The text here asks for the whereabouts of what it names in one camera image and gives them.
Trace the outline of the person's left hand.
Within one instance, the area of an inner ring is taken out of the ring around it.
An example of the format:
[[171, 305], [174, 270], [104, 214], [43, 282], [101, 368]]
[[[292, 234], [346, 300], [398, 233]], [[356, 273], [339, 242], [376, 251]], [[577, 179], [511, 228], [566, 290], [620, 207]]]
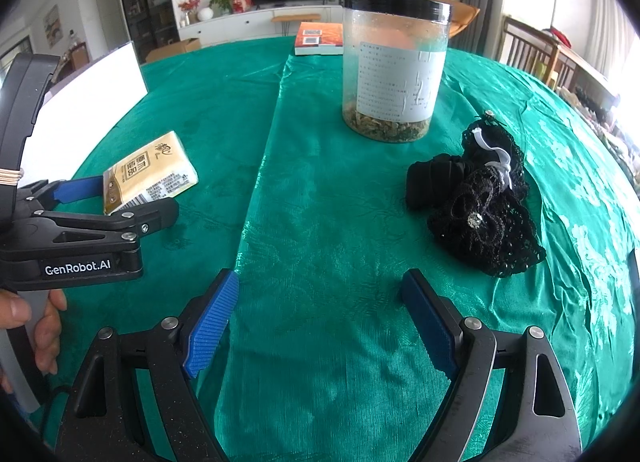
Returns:
[[[42, 317], [34, 329], [35, 361], [43, 374], [58, 373], [62, 322], [60, 312], [67, 309], [67, 300], [62, 289], [51, 289]], [[25, 325], [32, 318], [32, 308], [18, 295], [1, 290], [0, 327], [12, 330]]]

